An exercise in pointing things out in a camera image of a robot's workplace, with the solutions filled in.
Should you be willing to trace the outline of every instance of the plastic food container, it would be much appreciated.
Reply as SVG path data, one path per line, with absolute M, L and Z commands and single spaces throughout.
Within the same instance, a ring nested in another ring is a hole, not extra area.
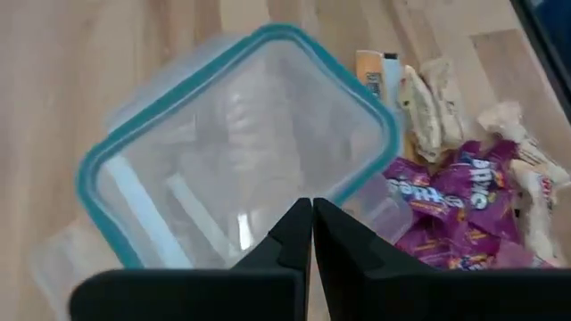
M 127 268 L 230 268 L 297 198 L 360 202 L 398 152 L 392 113 L 299 29 L 206 48 L 139 91 L 81 163 L 79 198 Z M 411 221 L 387 191 L 360 210 L 389 240 Z

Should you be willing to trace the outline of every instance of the teal rubber seal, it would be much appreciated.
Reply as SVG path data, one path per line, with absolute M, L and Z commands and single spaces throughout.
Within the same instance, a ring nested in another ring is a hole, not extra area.
M 288 24 L 269 24 L 254 31 L 249 37 L 237 42 L 226 52 L 206 64 L 196 73 L 184 79 L 165 95 L 151 103 L 133 118 L 111 132 L 100 144 L 94 146 L 79 165 L 76 176 L 77 194 L 87 213 L 103 237 L 110 244 L 125 268 L 143 268 L 144 265 L 128 238 L 121 232 L 105 209 L 104 201 L 96 189 L 97 173 L 102 165 L 123 147 L 129 145 L 143 133 L 159 124 L 163 119 L 192 101 L 216 80 L 222 69 L 231 70 L 255 50 L 269 41 L 286 40 L 298 45 L 327 75 L 336 78 L 339 87 L 381 124 L 381 135 L 385 139 L 385 151 L 348 182 L 346 188 L 332 195 L 337 205 L 345 202 L 365 184 L 369 177 L 384 169 L 396 156 L 401 144 L 400 129 L 396 118 L 370 93 L 343 65 L 329 54 L 317 41 L 302 30 Z

